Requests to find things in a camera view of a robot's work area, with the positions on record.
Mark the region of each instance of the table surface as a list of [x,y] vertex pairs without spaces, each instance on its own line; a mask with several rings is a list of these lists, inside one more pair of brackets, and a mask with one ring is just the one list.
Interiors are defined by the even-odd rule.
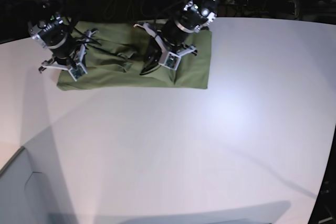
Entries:
[[48,50],[0,45],[2,130],[48,176],[60,214],[308,222],[336,124],[336,27],[218,18],[211,30],[207,90],[63,92],[55,71],[37,71]]

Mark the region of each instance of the folded fabric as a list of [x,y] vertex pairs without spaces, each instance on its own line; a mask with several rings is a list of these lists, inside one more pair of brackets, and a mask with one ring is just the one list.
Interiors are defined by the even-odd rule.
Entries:
[[85,90],[103,87],[169,87],[206,89],[211,59],[211,32],[202,30],[191,34],[187,45],[197,47],[198,54],[182,58],[177,71],[164,67],[140,75],[143,57],[150,36],[142,29],[129,24],[102,24],[79,22],[76,28],[82,32],[97,28],[94,39],[102,50],[88,47],[85,63],[88,74],[74,81],[70,74],[62,71],[57,86],[62,90]]

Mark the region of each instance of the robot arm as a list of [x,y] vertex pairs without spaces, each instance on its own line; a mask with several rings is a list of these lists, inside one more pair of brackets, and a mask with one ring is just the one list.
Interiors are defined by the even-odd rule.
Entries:
[[150,24],[142,27],[152,37],[145,58],[145,74],[157,65],[177,70],[183,56],[197,54],[196,47],[185,45],[185,40],[192,33],[198,33],[217,17],[219,0],[185,0],[183,9],[171,17],[156,30]]
[[[81,6],[85,6],[85,0],[79,0]],[[86,46],[95,42],[92,36],[97,32],[96,29],[88,30],[82,34],[81,38],[73,38],[71,35],[78,17],[73,17],[64,23],[63,16],[67,0],[43,0],[40,16],[34,25],[29,22],[29,34],[42,47],[48,48],[52,52],[52,58],[42,62],[39,68],[43,72],[47,68],[65,70],[70,73],[72,78],[77,81],[82,75],[88,73],[85,66]]]

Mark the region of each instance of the green towel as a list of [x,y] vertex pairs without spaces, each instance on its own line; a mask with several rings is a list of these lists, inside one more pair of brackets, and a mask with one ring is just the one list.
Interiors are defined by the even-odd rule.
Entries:
[[57,86],[62,90],[85,90],[102,87],[169,87],[206,89],[211,59],[211,32],[202,30],[191,34],[187,45],[197,47],[198,54],[182,58],[177,71],[164,67],[140,76],[143,68],[143,56],[150,36],[140,28],[129,24],[102,24],[79,22],[77,29],[84,32],[97,28],[99,33],[94,39],[99,40],[100,48],[112,52],[115,56],[89,47],[86,54],[88,74],[77,82],[67,71],[62,71]]

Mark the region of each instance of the green cloth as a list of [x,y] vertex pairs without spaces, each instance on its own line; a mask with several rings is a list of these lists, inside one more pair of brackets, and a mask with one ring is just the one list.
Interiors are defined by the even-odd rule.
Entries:
[[182,58],[177,71],[164,67],[140,76],[143,56],[150,36],[140,28],[128,24],[102,24],[79,22],[77,29],[84,32],[97,28],[94,39],[101,42],[100,48],[116,54],[111,56],[89,47],[86,54],[88,74],[77,82],[67,71],[62,71],[57,86],[62,90],[84,90],[102,87],[171,87],[206,89],[211,59],[211,32],[202,30],[188,37],[186,44],[197,47],[198,55]]

